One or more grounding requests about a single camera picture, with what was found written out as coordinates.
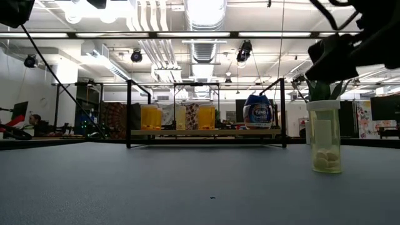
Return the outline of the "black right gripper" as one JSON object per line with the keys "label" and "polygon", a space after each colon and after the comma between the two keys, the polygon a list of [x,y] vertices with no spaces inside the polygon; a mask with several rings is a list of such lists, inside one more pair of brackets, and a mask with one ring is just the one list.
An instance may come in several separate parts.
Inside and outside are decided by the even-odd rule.
{"label": "black right gripper", "polygon": [[359,76],[356,68],[383,65],[399,68],[399,35],[379,31],[355,35],[332,34],[308,49],[312,66],[305,72],[310,81],[333,83]]}

